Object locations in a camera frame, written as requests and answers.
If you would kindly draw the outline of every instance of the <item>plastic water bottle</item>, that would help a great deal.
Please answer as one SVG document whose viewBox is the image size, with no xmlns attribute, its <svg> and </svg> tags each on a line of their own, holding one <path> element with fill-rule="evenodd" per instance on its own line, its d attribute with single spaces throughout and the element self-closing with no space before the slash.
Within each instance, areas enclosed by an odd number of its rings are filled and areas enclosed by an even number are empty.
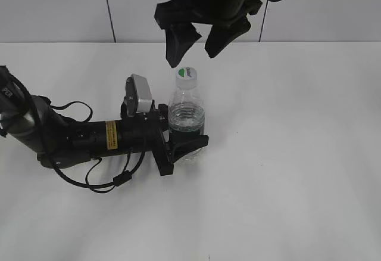
<svg viewBox="0 0 381 261">
<path fill-rule="evenodd" d="M 205 111 L 197 88 L 197 72 L 184 67 L 176 72 L 176 89 L 168 109 L 170 137 L 173 142 L 204 133 Z M 189 153 L 185 160 L 192 160 L 200 149 Z"/>
</svg>

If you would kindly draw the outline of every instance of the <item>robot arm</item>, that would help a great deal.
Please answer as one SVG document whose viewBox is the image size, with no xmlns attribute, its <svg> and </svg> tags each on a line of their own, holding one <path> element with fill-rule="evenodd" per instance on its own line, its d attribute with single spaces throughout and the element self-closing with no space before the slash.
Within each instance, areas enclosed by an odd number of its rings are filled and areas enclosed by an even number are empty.
<svg viewBox="0 0 381 261">
<path fill-rule="evenodd" d="M 165 30 L 166 59 L 176 67 L 188 49 L 201 37 L 192 23 L 211 24 L 205 43 L 210 58 L 251 28 L 247 15 L 255 15 L 260 0 L 171 0 L 158 4 L 155 19 Z"/>
<path fill-rule="evenodd" d="M 9 133 L 15 137 L 37 154 L 41 165 L 54 169 L 65 181 L 77 187 L 100 192 L 100 188 L 117 187 L 129 181 L 147 151 L 152 151 L 160 175 L 171 175 L 179 158 L 208 144 L 208 136 L 197 133 L 190 133 L 181 141 L 173 141 L 170 136 L 166 142 L 163 132 L 168 129 L 168 107 L 160 104 L 155 108 L 147 80 L 136 74 L 126 80 L 120 120 L 89 122 L 90 107 L 89 117 L 82 122 L 54 111 L 63 110 L 72 103 L 63 107 L 52 106 L 47 97 L 31 95 L 5 66 L 0 66 L 0 134 L 6 136 Z M 126 165 L 107 184 L 84 184 L 61 171 L 91 159 L 123 154 L 130 157 L 131 153 L 140 153 L 136 166 L 127 170 Z"/>
</svg>

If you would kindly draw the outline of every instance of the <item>white wall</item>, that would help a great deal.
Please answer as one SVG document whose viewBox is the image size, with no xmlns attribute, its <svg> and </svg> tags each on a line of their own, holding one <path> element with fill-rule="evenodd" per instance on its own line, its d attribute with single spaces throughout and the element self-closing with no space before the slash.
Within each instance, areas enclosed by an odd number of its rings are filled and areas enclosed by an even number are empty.
<svg viewBox="0 0 381 261">
<path fill-rule="evenodd" d="M 155 6 L 168 0 L 109 0 L 118 42 L 164 41 Z M 381 0 L 269 3 L 262 41 L 379 41 Z M 264 6 L 239 41 L 258 41 Z M 112 42 L 106 0 L 0 0 L 0 42 Z M 209 26 L 196 26 L 207 34 Z"/>
<path fill-rule="evenodd" d="M 0 0 L 0 42 L 112 42 L 105 0 Z"/>
<path fill-rule="evenodd" d="M 381 0 L 269 3 L 263 41 L 381 41 Z"/>
</svg>

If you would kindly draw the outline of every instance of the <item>warning label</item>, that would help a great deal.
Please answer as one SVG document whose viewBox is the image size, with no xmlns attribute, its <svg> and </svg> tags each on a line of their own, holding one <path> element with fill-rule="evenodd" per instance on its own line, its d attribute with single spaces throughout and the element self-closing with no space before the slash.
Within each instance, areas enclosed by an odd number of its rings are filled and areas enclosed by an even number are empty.
<svg viewBox="0 0 381 261">
<path fill-rule="evenodd" d="M 107 149 L 116 150 L 118 148 L 117 124 L 115 121 L 106 121 Z"/>
</svg>

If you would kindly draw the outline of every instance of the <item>white table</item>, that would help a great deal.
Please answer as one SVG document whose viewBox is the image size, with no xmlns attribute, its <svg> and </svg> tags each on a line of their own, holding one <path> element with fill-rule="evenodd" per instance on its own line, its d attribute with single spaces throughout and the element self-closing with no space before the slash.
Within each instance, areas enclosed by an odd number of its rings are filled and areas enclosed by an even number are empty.
<svg viewBox="0 0 381 261">
<path fill-rule="evenodd" d="M 118 119 L 124 80 L 167 102 L 161 43 L 0 44 L 0 63 L 55 105 Z M 133 180 L 94 194 L 0 139 L 0 260 L 381 260 L 381 43 L 194 46 L 210 145 L 160 177 L 148 154 Z M 81 119 L 87 109 L 69 108 Z M 125 157 L 105 159 L 109 181 Z M 65 170 L 83 181 L 93 163 Z"/>
</svg>

